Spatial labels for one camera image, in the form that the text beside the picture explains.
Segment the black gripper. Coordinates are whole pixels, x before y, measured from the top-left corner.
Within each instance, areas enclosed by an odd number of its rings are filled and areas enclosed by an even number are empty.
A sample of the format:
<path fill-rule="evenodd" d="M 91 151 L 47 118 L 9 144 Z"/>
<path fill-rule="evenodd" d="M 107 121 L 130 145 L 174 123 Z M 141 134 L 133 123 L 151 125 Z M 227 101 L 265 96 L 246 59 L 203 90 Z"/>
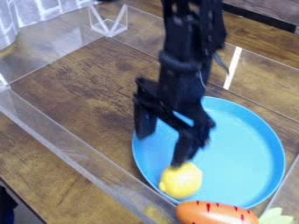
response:
<path fill-rule="evenodd" d="M 143 140 L 155 133 L 162 119 L 179 131 L 173 154 L 173 167 L 181 167 L 205 148 L 215 122 L 202 106 L 202 97 L 211 74 L 211 58 L 181 61 L 161 51 L 159 81 L 138 77 L 135 102 L 135 133 Z"/>

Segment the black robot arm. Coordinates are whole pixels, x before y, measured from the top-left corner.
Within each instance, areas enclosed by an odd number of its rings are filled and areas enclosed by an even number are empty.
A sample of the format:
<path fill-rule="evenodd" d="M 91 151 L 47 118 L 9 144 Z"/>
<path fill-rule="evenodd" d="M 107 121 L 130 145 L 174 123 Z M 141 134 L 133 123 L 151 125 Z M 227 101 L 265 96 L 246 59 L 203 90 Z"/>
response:
<path fill-rule="evenodd" d="M 135 134 L 155 133 L 163 120 L 178 132 L 173 167 L 193 159 L 210 140 L 215 122 L 202 106 L 211 64 L 222 62 L 227 32 L 222 0 L 162 0 L 165 42 L 159 81 L 135 80 Z"/>

